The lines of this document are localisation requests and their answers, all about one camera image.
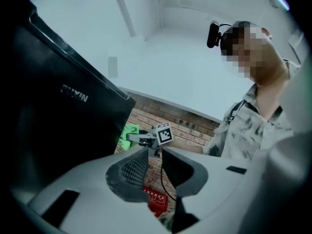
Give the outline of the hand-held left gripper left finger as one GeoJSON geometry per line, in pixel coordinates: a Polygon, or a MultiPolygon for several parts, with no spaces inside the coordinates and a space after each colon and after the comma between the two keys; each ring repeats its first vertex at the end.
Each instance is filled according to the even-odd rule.
{"type": "Polygon", "coordinates": [[[43,234],[165,234],[143,190],[148,156],[141,148],[42,162],[48,184],[27,204],[27,217],[43,234]]]}

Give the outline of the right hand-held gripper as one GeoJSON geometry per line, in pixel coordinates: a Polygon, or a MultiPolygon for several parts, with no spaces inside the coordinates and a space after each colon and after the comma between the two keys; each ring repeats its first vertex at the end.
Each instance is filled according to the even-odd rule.
{"type": "Polygon", "coordinates": [[[128,133],[126,140],[148,147],[150,157],[160,157],[162,145],[173,141],[171,125],[165,122],[153,126],[150,130],[140,130],[139,134],[128,133]]]}

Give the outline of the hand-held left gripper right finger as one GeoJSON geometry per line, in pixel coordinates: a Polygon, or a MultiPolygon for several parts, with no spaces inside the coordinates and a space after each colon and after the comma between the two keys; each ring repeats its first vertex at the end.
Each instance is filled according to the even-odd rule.
{"type": "Polygon", "coordinates": [[[175,188],[171,232],[178,233],[212,214],[241,182],[248,163],[163,148],[162,168],[175,188]]]}

